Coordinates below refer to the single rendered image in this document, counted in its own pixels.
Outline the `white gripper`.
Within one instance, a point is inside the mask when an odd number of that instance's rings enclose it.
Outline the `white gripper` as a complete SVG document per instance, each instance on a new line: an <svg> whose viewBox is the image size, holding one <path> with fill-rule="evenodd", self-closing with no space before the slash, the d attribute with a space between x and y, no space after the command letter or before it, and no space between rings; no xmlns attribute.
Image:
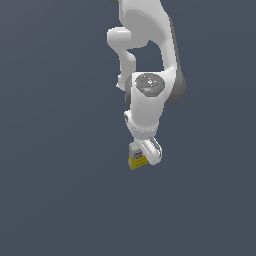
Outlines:
<svg viewBox="0 0 256 256"><path fill-rule="evenodd" d="M154 137L139 140L138 144L151 165L158 164L162 159L162 148Z"/></svg>

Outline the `yellow and white box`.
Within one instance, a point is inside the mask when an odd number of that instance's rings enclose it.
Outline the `yellow and white box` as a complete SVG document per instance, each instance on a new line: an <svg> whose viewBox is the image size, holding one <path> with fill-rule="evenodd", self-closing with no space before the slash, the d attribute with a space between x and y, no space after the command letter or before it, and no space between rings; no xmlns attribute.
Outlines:
<svg viewBox="0 0 256 256"><path fill-rule="evenodd" d="M141 148L136 142L132 142L129 144L129 158L128 164L131 170L137 169L143 165L146 165L148 160L146 156L143 154Z"/></svg>

